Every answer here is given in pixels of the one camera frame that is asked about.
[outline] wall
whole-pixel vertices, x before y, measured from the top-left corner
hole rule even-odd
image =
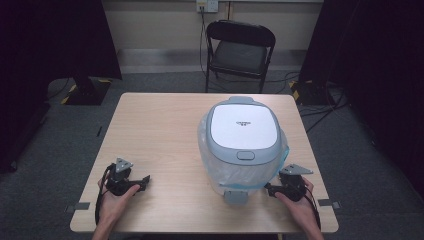
[[[116,51],[120,49],[198,49],[201,14],[194,1],[104,1]],[[219,2],[208,23],[230,19],[268,27],[277,38],[276,50],[306,50],[322,3]]]

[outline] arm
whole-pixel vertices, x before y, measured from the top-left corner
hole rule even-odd
[[[94,231],[93,240],[108,239],[110,232],[123,214],[129,199],[139,188],[140,185],[136,184],[128,189],[128,191],[122,196],[115,196],[111,192],[103,194],[102,206],[100,208],[100,219],[96,230]]]
[[[309,189],[310,192],[312,192],[314,185],[306,178],[303,178],[303,180],[305,181],[306,187]],[[309,191],[307,191],[306,195],[311,199],[311,194]],[[322,235],[321,230],[319,229],[318,224],[315,220],[315,215],[312,210],[312,206],[308,202],[308,200],[302,198],[298,202],[293,202],[284,194],[279,192],[275,193],[275,197],[277,197],[280,202],[286,205],[291,215],[293,216],[293,219],[306,233],[306,236],[309,240],[324,239],[324,236]]]

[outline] chair seat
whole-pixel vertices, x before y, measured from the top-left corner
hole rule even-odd
[[[221,41],[211,61],[212,68],[261,74],[267,49],[240,43]]]

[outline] chair backrest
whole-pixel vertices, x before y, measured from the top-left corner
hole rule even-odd
[[[210,23],[206,35],[209,43],[210,39],[216,39],[271,48],[275,45],[275,35],[268,28],[230,20]]]

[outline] black folding chair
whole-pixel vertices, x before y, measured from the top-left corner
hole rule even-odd
[[[209,89],[209,71],[260,79],[262,93],[268,65],[275,46],[275,36],[266,27],[220,20],[206,29],[208,59],[205,92]],[[212,40],[218,40],[216,48]]]

